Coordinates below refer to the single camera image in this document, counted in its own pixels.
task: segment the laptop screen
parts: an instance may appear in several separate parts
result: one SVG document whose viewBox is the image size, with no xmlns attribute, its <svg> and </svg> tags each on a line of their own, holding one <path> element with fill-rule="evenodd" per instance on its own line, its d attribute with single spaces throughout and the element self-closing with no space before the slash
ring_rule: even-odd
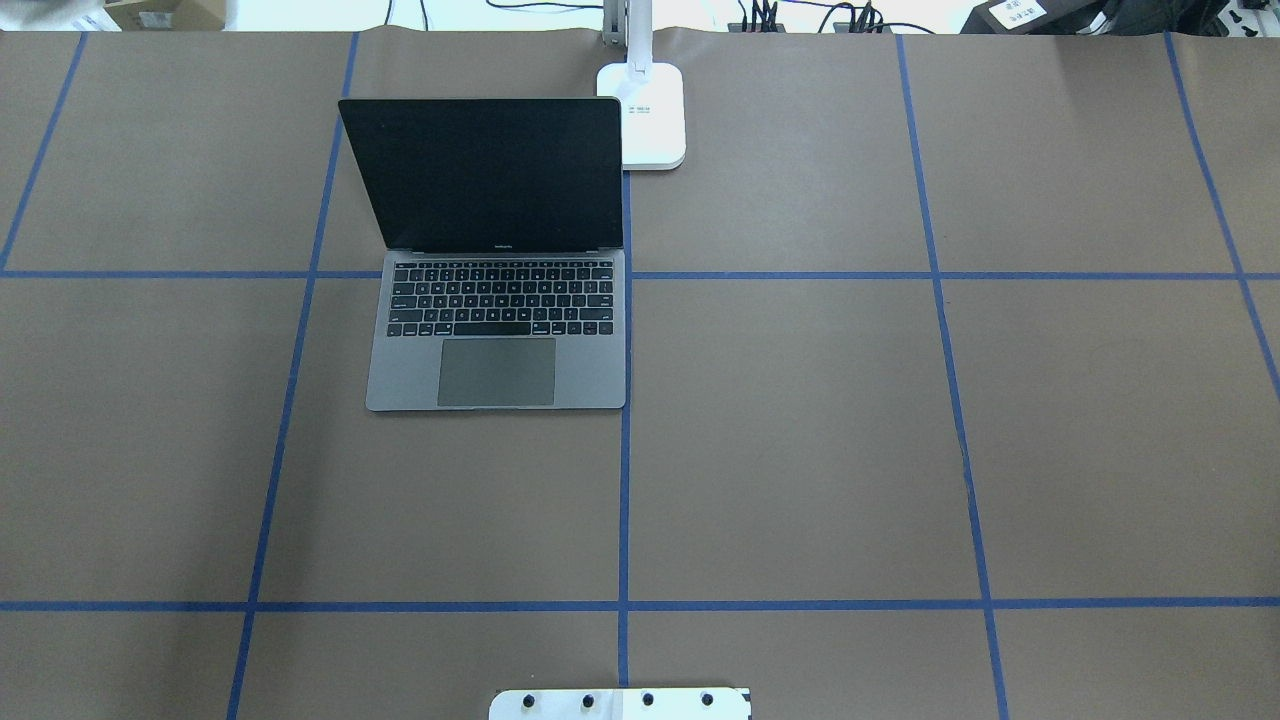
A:
<svg viewBox="0 0 1280 720">
<path fill-rule="evenodd" d="M 340 100 L 338 108 L 389 249 L 622 246 L 616 99 Z"/>
</svg>

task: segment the laptop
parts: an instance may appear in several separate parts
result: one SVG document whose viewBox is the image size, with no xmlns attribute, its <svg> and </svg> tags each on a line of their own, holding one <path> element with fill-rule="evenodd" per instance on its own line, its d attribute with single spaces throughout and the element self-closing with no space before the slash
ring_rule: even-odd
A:
<svg viewBox="0 0 1280 720">
<path fill-rule="evenodd" d="M 338 109 L 387 245 L 365 405 L 622 407 L 618 101 Z"/>
</svg>

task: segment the trackpad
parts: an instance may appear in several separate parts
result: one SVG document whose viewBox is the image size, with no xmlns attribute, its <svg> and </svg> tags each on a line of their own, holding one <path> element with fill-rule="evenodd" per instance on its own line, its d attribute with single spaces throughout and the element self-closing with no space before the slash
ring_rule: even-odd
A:
<svg viewBox="0 0 1280 720">
<path fill-rule="evenodd" d="M 556 396 L 554 338 L 447 340 L 436 402 L 453 407 L 550 405 Z"/>
</svg>

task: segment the black key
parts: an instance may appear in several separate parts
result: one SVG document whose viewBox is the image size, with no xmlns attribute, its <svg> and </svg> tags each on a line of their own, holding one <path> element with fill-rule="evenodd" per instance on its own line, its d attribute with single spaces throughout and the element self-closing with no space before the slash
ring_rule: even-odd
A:
<svg viewBox="0 0 1280 720">
<path fill-rule="evenodd" d="M 421 323 L 421 310 L 392 310 L 392 323 Z"/>
<path fill-rule="evenodd" d="M 529 334 L 529 323 L 466 323 L 456 334 Z"/>
</svg>

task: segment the box label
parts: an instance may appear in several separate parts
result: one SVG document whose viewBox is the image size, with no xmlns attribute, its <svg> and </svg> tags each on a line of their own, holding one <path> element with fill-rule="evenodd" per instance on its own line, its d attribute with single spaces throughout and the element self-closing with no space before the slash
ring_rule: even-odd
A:
<svg viewBox="0 0 1280 720">
<path fill-rule="evenodd" d="M 1014 29 L 1048 14 L 1036 0 L 1006 0 L 988 9 L 1005 29 Z"/>
<path fill-rule="evenodd" d="M 173 29 L 173 13 L 138 13 L 138 22 L 147 29 Z"/>
</svg>

